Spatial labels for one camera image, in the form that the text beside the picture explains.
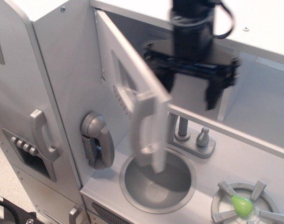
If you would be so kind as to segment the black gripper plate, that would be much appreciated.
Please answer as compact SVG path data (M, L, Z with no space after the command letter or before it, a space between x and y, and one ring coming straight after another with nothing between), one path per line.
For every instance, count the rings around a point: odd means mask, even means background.
M240 60L216 43L210 25L174 26L172 38L145 43L144 59L168 93L176 73L208 80L206 109L212 110L223 90L236 82Z

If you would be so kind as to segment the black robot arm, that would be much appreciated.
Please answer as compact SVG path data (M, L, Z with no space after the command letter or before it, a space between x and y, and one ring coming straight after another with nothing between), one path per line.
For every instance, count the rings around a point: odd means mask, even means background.
M208 81L205 93L207 110L215 108L223 90L235 84L238 57L216 40L228 37L232 29L221 35L213 33L214 9L221 6L234 17L221 0L175 0L170 11L172 38L145 44L145 61L168 92L174 76L182 73Z

